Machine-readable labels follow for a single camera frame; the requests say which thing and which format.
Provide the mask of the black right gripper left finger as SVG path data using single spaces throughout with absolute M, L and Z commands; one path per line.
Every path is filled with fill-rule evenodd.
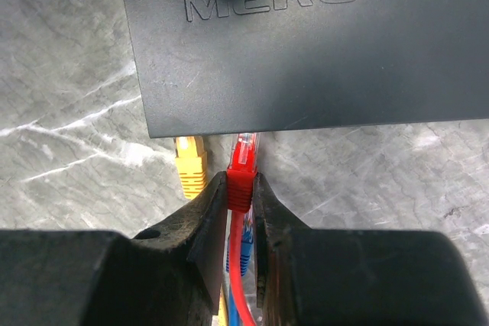
M 128 238 L 1 232 L 3 325 L 209 325 L 219 310 L 226 177 Z

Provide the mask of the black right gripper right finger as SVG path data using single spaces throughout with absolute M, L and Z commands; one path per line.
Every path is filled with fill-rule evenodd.
M 457 247 L 435 231 L 317 229 L 254 180 L 257 306 L 265 325 L 486 325 Z

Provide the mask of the black network switch box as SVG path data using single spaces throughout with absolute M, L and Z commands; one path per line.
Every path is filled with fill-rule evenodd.
M 124 0 L 149 135 L 488 116 L 488 0 Z

